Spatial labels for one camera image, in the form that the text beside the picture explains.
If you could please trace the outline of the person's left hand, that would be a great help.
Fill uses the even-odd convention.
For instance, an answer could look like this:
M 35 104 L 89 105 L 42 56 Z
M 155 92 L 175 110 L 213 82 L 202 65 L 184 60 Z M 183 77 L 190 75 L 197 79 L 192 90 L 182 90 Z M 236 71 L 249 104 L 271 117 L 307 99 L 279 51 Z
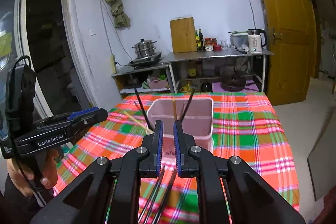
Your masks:
M 56 162 L 54 160 L 58 156 L 58 151 L 55 149 L 49 150 L 42 170 L 43 177 L 41 178 L 41 183 L 46 189 L 53 188 L 58 181 Z M 9 177 L 17 190 L 19 190 L 25 197 L 33 196 L 33 190 L 25 179 L 25 177 L 27 177 L 27 180 L 33 180 L 33 171 L 21 162 L 19 163 L 21 167 L 19 167 L 15 159 L 9 159 L 6 162 Z

